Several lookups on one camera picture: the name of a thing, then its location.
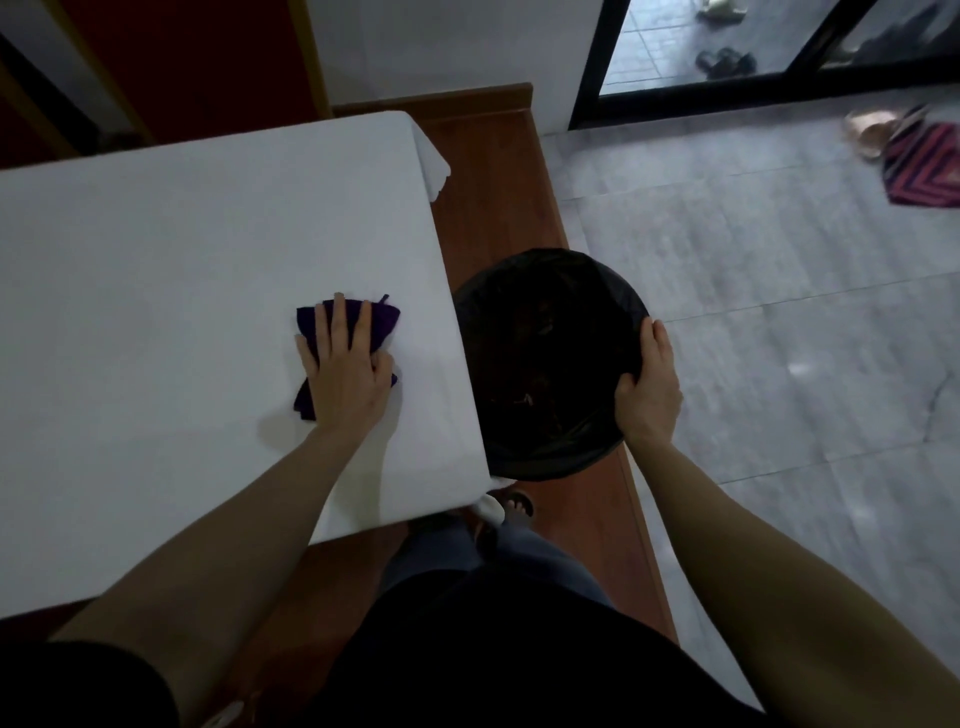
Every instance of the wooden floor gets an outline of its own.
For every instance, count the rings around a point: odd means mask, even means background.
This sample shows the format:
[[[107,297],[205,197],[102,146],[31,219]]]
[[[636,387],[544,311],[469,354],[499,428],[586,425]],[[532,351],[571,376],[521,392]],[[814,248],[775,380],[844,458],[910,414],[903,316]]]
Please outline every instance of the wooden floor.
[[[566,247],[529,110],[421,125],[452,168],[433,205],[451,291],[508,255]],[[535,530],[584,563],[620,611],[676,640],[622,447],[582,473],[519,487],[537,507]],[[240,697],[256,705],[256,725],[297,711],[370,608],[405,535],[398,524],[308,548],[211,709]],[[16,634],[17,619],[0,623],[0,640]],[[45,619],[44,629],[56,627]],[[30,634],[39,636],[36,626]]]

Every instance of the hand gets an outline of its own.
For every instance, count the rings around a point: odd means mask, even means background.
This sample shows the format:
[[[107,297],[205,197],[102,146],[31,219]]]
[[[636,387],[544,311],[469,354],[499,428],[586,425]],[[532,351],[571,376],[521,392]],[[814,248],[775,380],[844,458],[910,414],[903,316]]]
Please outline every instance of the hand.
[[[318,362],[306,339],[297,336],[297,351],[310,383],[310,396],[320,432],[336,434],[359,447],[387,408],[394,358],[386,352],[370,354],[372,309],[360,306],[360,319],[348,347],[347,302],[344,294],[333,297],[333,322],[326,324],[322,303],[314,309]]]
[[[633,375],[624,374],[616,385],[616,424],[631,445],[669,445],[684,394],[673,368],[673,347],[663,321],[643,319],[640,353],[640,380],[635,382]]]

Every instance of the leg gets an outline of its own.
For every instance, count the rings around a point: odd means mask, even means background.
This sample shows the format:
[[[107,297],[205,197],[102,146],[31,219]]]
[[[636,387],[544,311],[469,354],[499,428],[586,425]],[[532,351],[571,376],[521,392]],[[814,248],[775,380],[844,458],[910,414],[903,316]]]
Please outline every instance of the leg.
[[[490,560],[613,607],[587,567],[530,529],[527,505],[532,514],[533,506],[522,494],[510,494],[504,501],[507,519],[494,533]]]
[[[470,571],[483,565],[476,544],[459,516],[438,513],[410,523],[404,539],[380,579],[376,595],[426,571]]]

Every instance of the white tablecloth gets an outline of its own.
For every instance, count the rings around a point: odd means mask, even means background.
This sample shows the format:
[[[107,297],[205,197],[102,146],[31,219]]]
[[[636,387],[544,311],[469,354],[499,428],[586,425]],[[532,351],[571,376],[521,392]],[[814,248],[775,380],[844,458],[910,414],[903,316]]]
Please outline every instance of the white tablecloth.
[[[295,309],[338,290],[399,307],[399,384],[314,541],[491,488],[447,174],[399,112],[0,174],[0,616],[96,595],[298,443]]]

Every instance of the black door frame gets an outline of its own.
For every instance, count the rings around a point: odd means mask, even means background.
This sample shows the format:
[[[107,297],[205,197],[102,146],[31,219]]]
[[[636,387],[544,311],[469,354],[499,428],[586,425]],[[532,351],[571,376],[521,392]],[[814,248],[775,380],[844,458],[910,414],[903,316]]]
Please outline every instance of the black door frame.
[[[604,0],[580,82],[570,129],[784,104],[910,85],[960,81],[960,56],[888,65],[822,68],[829,53],[877,0],[839,0],[790,66],[744,79],[600,95],[630,0]]]

